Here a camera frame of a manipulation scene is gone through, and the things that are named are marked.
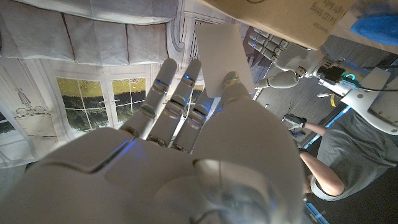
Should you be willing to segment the person's black gloved hand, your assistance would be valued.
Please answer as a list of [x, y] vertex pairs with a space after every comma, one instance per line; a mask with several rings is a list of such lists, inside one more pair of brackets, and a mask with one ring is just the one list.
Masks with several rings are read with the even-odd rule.
[[299, 133], [296, 133], [295, 130], [297, 128], [303, 128], [307, 122], [306, 118], [298, 117], [294, 114], [285, 114], [283, 120], [290, 124], [288, 130], [290, 131], [291, 135], [294, 137], [300, 135]]

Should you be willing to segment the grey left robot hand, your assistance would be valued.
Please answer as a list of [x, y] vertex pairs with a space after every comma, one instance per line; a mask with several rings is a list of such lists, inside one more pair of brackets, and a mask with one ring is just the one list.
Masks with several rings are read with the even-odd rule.
[[326, 57], [321, 50], [308, 49], [281, 37], [254, 28], [248, 44], [282, 71], [259, 80], [255, 88], [292, 88], [303, 77], [311, 77], [316, 66]]

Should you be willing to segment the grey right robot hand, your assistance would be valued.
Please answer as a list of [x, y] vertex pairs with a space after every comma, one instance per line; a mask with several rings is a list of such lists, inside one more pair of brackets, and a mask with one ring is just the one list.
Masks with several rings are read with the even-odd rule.
[[279, 118], [236, 72], [218, 110], [178, 121], [201, 69], [194, 60], [168, 102], [169, 58], [120, 128], [76, 138], [34, 164], [1, 201], [2, 223], [300, 223], [303, 168]]

